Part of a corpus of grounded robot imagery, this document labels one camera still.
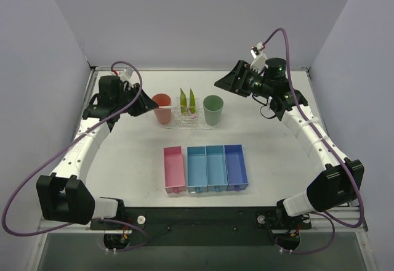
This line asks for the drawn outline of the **white toothbrush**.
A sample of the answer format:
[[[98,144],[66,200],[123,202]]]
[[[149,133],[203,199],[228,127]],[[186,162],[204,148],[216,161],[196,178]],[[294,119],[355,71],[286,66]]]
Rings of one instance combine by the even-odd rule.
[[[158,108],[156,108],[156,110],[176,110],[179,109],[180,107],[178,106],[159,106]]]

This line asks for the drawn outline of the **clear textured plastic box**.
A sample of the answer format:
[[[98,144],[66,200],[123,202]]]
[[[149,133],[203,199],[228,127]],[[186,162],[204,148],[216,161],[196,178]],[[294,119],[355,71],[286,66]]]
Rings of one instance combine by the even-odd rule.
[[[172,111],[172,119],[177,124],[186,124],[186,125],[189,124],[192,126],[203,125],[205,123],[203,106],[201,105],[199,98],[195,98],[195,102],[196,102],[196,113],[195,114],[197,115],[197,118],[191,119],[188,114],[187,115],[181,114],[181,111],[179,108],[179,109]],[[180,107],[180,97],[177,97],[175,99],[174,105]]]

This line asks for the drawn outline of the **light blue bin middle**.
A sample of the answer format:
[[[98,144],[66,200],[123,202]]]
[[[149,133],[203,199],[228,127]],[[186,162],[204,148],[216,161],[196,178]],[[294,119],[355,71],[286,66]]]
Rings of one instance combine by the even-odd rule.
[[[207,189],[210,192],[222,192],[227,189],[227,167],[223,145],[206,147]]]

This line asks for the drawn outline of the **light blue bin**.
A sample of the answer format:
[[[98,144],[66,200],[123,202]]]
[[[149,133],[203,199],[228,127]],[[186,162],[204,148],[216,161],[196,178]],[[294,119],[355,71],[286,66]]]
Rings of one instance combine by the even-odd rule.
[[[207,192],[206,148],[187,148],[187,190],[190,193]]]
[[[227,189],[227,167],[223,145],[206,147],[207,189],[210,192],[222,192]]]

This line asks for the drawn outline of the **pink toothbrush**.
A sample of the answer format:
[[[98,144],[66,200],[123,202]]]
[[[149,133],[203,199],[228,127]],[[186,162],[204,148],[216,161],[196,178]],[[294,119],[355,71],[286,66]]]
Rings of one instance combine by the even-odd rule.
[[[197,118],[197,115],[195,113],[192,113],[189,108],[187,109],[187,112],[188,112],[188,115],[190,116],[191,119]]]

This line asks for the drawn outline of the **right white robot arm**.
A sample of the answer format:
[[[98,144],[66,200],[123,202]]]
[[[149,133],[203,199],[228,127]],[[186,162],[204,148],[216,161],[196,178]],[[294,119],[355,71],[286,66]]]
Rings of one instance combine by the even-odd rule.
[[[306,98],[291,87],[284,59],[270,58],[260,70],[239,60],[214,85],[242,97],[270,99],[270,109],[293,133],[317,171],[305,191],[278,202],[285,217],[324,212],[357,198],[364,166],[341,152],[325,133]]]

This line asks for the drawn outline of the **pink storage bin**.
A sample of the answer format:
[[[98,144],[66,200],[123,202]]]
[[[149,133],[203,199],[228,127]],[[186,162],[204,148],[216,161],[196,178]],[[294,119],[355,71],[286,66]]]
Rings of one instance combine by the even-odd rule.
[[[167,193],[186,190],[181,146],[164,148],[164,187]]]

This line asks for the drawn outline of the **light blue bin left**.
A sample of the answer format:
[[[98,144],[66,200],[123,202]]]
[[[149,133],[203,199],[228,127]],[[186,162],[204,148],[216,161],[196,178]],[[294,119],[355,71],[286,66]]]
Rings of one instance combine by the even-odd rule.
[[[187,190],[190,193],[207,192],[206,148],[187,148]]]

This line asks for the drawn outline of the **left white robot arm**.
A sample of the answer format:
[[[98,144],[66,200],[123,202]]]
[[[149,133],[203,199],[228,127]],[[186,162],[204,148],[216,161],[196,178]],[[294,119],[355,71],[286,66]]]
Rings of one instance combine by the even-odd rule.
[[[36,182],[43,218],[82,225],[104,218],[111,228],[121,228],[126,223],[126,213],[119,208],[121,201],[93,196],[86,185],[87,174],[101,144],[122,114],[137,117],[157,107],[139,83],[102,76],[98,93],[82,113],[76,143],[48,176],[40,176]]]

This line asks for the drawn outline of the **green plastic cup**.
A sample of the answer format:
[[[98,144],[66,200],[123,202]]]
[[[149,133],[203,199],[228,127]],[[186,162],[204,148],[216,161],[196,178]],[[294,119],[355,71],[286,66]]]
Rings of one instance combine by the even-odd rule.
[[[223,106],[223,99],[217,95],[209,95],[204,98],[204,116],[208,125],[215,126],[219,123]]]

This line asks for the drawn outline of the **yellow-green toothpaste tube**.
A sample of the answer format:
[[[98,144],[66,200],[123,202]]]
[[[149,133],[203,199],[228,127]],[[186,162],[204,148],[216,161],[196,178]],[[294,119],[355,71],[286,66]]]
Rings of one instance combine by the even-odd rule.
[[[180,111],[183,115],[188,114],[187,97],[183,89],[180,89]]]
[[[196,113],[195,95],[192,89],[190,89],[190,94],[189,94],[189,111],[191,114]]]

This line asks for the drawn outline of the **clear textured oval tray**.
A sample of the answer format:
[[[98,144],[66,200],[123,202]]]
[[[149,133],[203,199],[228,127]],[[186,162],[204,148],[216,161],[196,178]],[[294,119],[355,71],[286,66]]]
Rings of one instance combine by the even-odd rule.
[[[196,113],[192,115],[183,115],[180,107],[170,108],[170,111],[170,122],[167,124],[159,123],[165,129],[212,130],[219,126],[219,124],[207,124],[203,108],[198,108]]]

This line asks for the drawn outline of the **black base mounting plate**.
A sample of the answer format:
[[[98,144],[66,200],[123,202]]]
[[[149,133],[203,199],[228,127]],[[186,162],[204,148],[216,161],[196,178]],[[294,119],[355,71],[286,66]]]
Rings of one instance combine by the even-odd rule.
[[[312,227],[308,216],[283,218],[274,206],[126,207],[116,219],[137,229],[99,220],[90,229],[105,231],[109,243],[124,233],[130,245],[271,246],[276,235]]]

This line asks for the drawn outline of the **purple-blue storage bin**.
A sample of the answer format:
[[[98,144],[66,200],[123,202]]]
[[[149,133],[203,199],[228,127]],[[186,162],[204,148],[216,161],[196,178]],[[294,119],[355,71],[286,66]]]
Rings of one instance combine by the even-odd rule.
[[[245,190],[249,182],[242,145],[225,145],[228,191]]]

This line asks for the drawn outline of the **orange plastic cup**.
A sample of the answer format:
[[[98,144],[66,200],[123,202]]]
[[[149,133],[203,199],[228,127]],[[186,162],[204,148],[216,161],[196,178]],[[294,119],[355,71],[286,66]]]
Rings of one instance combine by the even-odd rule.
[[[159,106],[159,108],[154,109],[154,113],[159,124],[170,123],[172,111],[170,109],[161,107],[171,106],[171,98],[167,94],[156,94],[152,97],[152,100],[156,102]]]

